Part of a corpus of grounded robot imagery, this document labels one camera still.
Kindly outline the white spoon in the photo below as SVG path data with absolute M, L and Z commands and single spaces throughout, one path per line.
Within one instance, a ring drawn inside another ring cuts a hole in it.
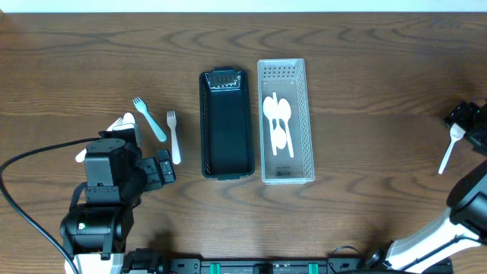
M 123 125 L 125 124 L 135 124 L 135 117 L 132 113 L 125 113 L 123 116 Z
M 465 133 L 466 133 L 466 131 L 461 126 L 459 126 L 457 123 L 454 123 L 450 127 L 450 144 L 447 147 L 447 150 L 445 151 L 441 165 L 438 169 L 439 174 L 443 174 L 444 169 L 446 168 L 447 163 L 449 161 L 451 152 L 453 151 L 455 143 L 460 141 L 464 137 Z
M 273 127 L 274 112 L 275 112 L 274 100 L 271 97 L 266 97 L 263 101 L 263 113 L 269 121 L 269 136 L 270 136 L 270 141 L 272 146 L 272 153 L 276 156 L 277 147 L 274 141 L 274 127 Z
M 293 145 L 292 145 L 291 132 L 290 132 L 290 128 L 288 125 L 288 121 L 291 118 L 291 107 L 290 107 L 289 102 L 285 98 L 282 98 L 279 101 L 279 113 L 280 113 L 280 119 L 282 119 L 283 122 L 285 123 L 285 133 L 286 133 L 289 155 L 291 158 L 293 158 L 294 157 L 294 149 L 293 149 Z

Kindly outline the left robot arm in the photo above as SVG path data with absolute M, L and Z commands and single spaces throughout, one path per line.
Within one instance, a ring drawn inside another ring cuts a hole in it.
M 143 158 L 132 142 L 101 139 L 87 146 L 84 165 L 87 180 L 74 191 L 61 223 L 67 266 L 78 273 L 168 273 L 157 252 L 126 252 L 126 239 L 142 194 L 175 181 L 170 152 Z

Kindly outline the white fork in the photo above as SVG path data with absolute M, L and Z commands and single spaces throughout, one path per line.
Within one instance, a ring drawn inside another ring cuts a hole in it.
M 118 120 L 116 120 L 114 123 L 112 123 L 108 128 L 107 128 L 107 131 L 111 131 L 113 129 L 113 127 L 115 126 L 118 126 L 122 123 L 123 121 L 123 118 L 120 117 Z M 75 156 L 75 160 L 78 162 L 78 163 L 81 163 L 84 161 L 85 159 L 85 155 L 87 153 L 87 149 L 83 149 L 82 151 L 80 151 L 76 156 Z
M 167 112 L 167 125 L 170 128 L 170 140 L 171 140 L 171 148 L 172 148 L 172 161 L 173 164 L 180 164 L 181 163 L 181 154 L 180 154 L 180 147 L 177 139 L 177 116 L 174 110 L 169 110 Z

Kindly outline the white spoon bowl down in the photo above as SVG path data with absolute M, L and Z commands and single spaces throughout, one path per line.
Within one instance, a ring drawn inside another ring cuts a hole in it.
M 276 121 L 276 126 L 274 129 L 274 139 L 276 141 L 275 146 L 279 149 L 284 149 L 286 146 L 286 137 L 285 137 L 285 132 L 281 128 L 281 125 L 280 125 L 280 115 L 279 115 L 279 105 L 278 105 L 278 101 L 277 101 L 277 94 L 274 92 L 272 95 L 273 95 L 273 100 L 275 103 L 275 111 L 274 111 L 275 121 Z

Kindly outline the mint green plastic fork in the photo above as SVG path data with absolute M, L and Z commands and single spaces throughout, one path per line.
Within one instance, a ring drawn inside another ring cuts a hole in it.
M 151 127 L 154 135 L 158 139 L 159 142 L 166 142 L 167 141 L 167 136 L 164 132 L 164 130 L 157 124 L 157 122 L 154 120 L 152 115 L 148 111 L 148 106 L 147 104 L 141 99 L 140 97 L 136 97 L 132 100 L 134 103 L 135 108 L 137 109 L 138 112 L 140 112 L 147 120 L 149 126 Z

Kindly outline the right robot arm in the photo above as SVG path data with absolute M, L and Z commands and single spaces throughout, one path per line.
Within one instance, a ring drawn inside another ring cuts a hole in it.
M 444 121 L 450 144 L 438 173 L 447 166 L 455 144 L 466 139 L 477 153 L 486 155 L 486 106 L 463 101 Z M 390 242 L 363 264 L 366 269 L 422 273 L 449 256 L 486 245 L 486 163 L 482 162 L 450 191 L 447 208 L 438 219 L 414 234 Z

